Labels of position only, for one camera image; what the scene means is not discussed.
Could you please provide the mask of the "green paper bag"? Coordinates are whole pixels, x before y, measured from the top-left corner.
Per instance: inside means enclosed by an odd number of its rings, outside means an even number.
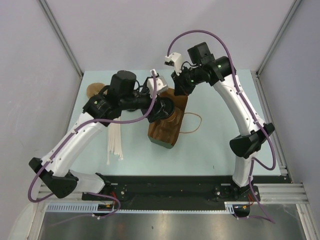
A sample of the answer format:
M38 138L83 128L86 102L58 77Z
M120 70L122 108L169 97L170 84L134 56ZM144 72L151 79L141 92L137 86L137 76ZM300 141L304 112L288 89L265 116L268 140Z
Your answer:
M191 134L196 132L202 123L202 117L193 112L185 112L188 103L188 96L174 95L174 89L169 88L159 95L173 105L173 113L166 119L159 119L149 124L147 136L149 140L161 147L172 149L180 134ZM199 124L194 130L181 131L185 115L194 115L199 118Z

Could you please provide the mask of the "brown paper cup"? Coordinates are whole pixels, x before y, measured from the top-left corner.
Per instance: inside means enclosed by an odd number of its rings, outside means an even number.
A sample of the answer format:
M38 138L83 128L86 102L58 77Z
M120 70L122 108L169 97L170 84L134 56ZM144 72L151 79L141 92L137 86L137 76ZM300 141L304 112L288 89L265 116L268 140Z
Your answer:
M173 125L177 125L181 118L182 118L182 111L176 107L173 111L173 113L171 114L171 116L169 116L168 118L166 118L165 120L168 122L168 123L171 123Z

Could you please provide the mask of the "black cup lid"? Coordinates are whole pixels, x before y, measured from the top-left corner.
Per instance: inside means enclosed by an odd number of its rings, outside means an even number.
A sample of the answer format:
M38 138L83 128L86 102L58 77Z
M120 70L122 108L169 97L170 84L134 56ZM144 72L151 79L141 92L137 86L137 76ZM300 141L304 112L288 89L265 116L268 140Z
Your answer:
M160 111L159 111L159 119L164 120L171 116L171 114L175 110L175 104L172 99L168 97L163 97L160 99Z

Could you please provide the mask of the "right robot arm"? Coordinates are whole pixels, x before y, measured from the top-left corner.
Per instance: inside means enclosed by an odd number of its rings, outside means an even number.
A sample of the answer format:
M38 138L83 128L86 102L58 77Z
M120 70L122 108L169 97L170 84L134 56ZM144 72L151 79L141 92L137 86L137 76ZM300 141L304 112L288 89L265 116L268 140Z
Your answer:
M224 100L238 127L239 135L230 140L229 146L235 154L235 169L230 188L231 196L242 201L249 194L248 185L253 176L250 173L251 160L261 149L262 144L270 139L275 127L265 121L255 111L244 92L236 71L227 56L215 58L206 42L188 49L192 62L185 66L181 54L169 53L164 59L165 65L174 68L171 74L176 96L189 96L195 87L208 83Z

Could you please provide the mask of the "single brown pulp carrier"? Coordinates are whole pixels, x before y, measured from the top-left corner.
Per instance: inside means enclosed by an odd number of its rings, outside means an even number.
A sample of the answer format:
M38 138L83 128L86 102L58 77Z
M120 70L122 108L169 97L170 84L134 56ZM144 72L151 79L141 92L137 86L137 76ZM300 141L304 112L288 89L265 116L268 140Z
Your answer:
M155 125L152 138L157 141L157 144L168 149L173 147L173 142L177 132L177 125L167 122L165 119L158 120Z

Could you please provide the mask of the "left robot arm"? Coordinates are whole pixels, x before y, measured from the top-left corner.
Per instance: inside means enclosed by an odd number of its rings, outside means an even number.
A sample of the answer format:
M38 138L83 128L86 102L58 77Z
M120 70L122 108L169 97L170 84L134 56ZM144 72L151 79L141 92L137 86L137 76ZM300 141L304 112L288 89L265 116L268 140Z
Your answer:
M30 160L35 178L48 187L50 196L63 199L78 191L94 194L100 200L107 199L111 188L102 174L71 171L78 155L110 124L132 124L143 119L152 123L173 114L173 101L159 96L169 88L163 76L153 69L142 86L135 87L137 82L133 72L115 73L109 85L89 98L75 124L57 146L42 158Z

